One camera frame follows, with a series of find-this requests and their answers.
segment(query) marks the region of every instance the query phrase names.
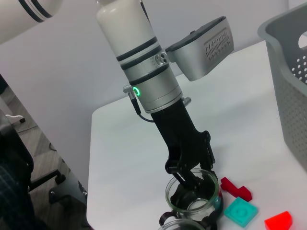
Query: teal block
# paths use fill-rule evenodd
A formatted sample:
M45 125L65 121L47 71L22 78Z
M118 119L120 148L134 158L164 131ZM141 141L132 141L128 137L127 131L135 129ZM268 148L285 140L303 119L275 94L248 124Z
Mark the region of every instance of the teal block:
M235 199L224 212L225 216L243 228L250 223L257 213L258 209L255 206L251 205L240 197Z

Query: red block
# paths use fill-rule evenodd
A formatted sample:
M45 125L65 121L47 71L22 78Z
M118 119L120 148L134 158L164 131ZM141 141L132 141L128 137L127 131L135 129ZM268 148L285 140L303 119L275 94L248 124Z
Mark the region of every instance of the red block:
M227 192L229 192L234 197L236 197L236 198L240 197L247 202L249 202L253 199L251 192L247 188L245 188L244 186L237 189L237 187L235 187L226 177L221 179L221 183L222 183L221 188L223 190L226 190Z
M288 211L264 221L267 230L289 230L292 225L292 216Z

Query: white wall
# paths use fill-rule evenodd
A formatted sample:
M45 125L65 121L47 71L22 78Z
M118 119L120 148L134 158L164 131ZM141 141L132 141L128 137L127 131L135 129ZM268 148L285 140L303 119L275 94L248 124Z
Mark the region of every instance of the white wall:
M225 15L236 50L260 41L259 25L288 8L286 0L144 0L144 4L163 47ZM54 18L0 46L0 73L85 187L91 115L123 97L122 86L128 83L95 13L94 0L65 0Z

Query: table surface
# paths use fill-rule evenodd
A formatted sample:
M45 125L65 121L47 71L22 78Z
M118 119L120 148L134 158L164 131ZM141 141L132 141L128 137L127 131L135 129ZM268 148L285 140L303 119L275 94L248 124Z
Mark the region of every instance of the table surface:
M208 130L218 178L253 194L258 215L248 230L288 210L291 230L307 228L307 173L283 140L265 42L231 54L204 78L177 77L187 111ZM128 97L93 113L87 219L95 230L157 230L169 211L164 168L168 150L154 124L138 116ZM223 192L224 207L234 198ZM227 217L221 230L241 229Z

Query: glass jar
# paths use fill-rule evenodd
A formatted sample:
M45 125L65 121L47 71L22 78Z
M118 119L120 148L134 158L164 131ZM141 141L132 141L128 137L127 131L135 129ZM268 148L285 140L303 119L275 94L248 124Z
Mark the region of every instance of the glass jar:
M189 219L176 219L163 225L159 230L203 230L204 228Z
M165 190L165 198L177 218L191 219L204 225L216 222L223 210L223 197L217 178L209 171L192 169L200 188L191 190L173 178Z

